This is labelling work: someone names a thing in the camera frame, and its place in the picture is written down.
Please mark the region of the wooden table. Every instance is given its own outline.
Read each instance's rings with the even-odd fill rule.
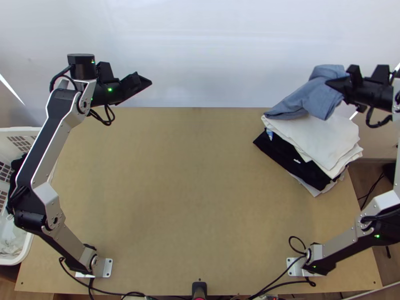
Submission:
[[[260,108],[116,108],[111,127],[93,118],[75,128],[52,185],[66,223],[99,254],[111,278],[95,286],[148,295],[249,295],[295,257],[288,237],[306,245],[351,227],[360,211],[348,174],[313,198],[252,141]],[[35,237],[16,283],[19,291],[86,294],[62,271],[60,255]],[[280,282],[296,280],[285,276]],[[274,292],[320,293],[382,287],[371,249],[326,277]]]

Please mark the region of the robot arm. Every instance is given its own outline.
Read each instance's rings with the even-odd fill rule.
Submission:
[[[58,76],[72,79],[77,89],[67,89],[68,81],[63,79],[51,92],[46,106],[47,119],[16,176],[16,188],[8,200],[7,210],[14,215],[17,227],[40,236],[65,257],[72,271],[109,277],[113,260],[100,257],[95,247],[83,244],[66,226],[59,196],[48,178],[71,129],[91,113],[91,107],[117,105],[152,82],[137,73],[120,81],[114,78],[108,62],[95,65],[91,54],[69,54],[68,62],[66,70],[72,78],[60,73]]]
[[[372,128],[380,127],[388,121],[399,122],[400,78],[392,75],[389,66],[379,65],[372,77],[362,78],[360,68],[351,65],[347,72],[350,77],[328,80],[326,84],[344,95],[347,104],[357,106],[357,110],[369,111],[366,124]],[[392,115],[377,124],[370,124],[374,108]],[[288,270],[290,276],[324,276],[340,262],[372,246],[388,246],[400,242],[400,165],[396,165],[394,189],[376,196],[357,215],[347,231],[323,243],[313,243],[305,251],[305,257]],[[286,260],[289,266],[296,257]]]

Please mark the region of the laundry basket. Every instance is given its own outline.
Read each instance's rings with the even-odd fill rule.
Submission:
[[[31,248],[33,235],[14,225],[14,219],[7,213],[6,204],[13,172],[11,162],[29,152],[39,131],[40,127],[0,128],[0,244],[22,247],[19,254],[6,254],[3,250],[0,253],[0,265],[21,263]]]

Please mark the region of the floor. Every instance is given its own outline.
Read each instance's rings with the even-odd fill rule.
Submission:
[[[362,197],[368,193],[370,187],[379,178],[382,172],[381,162],[357,161],[349,167],[350,177],[357,197]],[[371,197],[382,194],[393,188],[392,184],[385,177],[376,185]],[[391,258],[387,256],[385,247],[375,247],[373,249],[375,259],[378,265],[382,284],[384,286],[400,281],[400,243],[389,246]],[[288,294],[279,295],[280,298],[290,300],[340,300],[362,293],[358,292],[335,292],[335,293],[314,293],[314,294]],[[14,284],[9,281],[0,280],[1,298],[5,300],[89,300],[88,295],[65,295],[65,294],[46,294],[14,291]],[[358,300],[395,300],[399,299],[400,285],[384,289],[369,295],[357,298]],[[162,297],[159,300],[178,300],[177,297]],[[119,296],[96,295],[98,300],[118,300]],[[211,300],[227,300],[229,297],[212,297]]]

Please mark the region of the stack of clothes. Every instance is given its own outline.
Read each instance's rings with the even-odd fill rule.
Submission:
[[[362,157],[358,126],[333,114],[343,96],[325,85],[345,75],[343,66],[316,67],[308,83],[261,117],[265,131],[253,142],[314,197],[343,180],[347,165]]]

